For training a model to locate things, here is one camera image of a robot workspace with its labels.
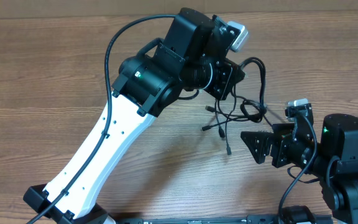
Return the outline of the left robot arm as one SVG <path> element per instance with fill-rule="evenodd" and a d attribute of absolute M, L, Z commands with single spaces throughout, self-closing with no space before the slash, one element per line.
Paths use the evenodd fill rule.
<path fill-rule="evenodd" d="M 125 59 L 106 82 L 106 106 L 75 155 L 49 183 L 28 188 L 24 201 L 37 218 L 57 223 L 112 223 L 96 199 L 130 145 L 182 91 L 205 91 L 225 100 L 244 79 L 227 53 L 239 51 L 246 26 L 186 8 L 172 16 L 163 38 Z"/>

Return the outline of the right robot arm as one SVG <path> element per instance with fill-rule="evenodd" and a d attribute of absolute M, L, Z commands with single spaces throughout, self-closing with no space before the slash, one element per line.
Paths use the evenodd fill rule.
<path fill-rule="evenodd" d="M 241 132 L 256 163 L 271 156 L 276 168 L 299 167 L 294 183 L 303 174 L 316 176 L 333 218 L 358 223 L 358 117 L 342 113 L 325 116 L 317 138 L 311 104 L 289 103 L 285 115 L 289 122 L 273 124 L 271 133 Z"/>

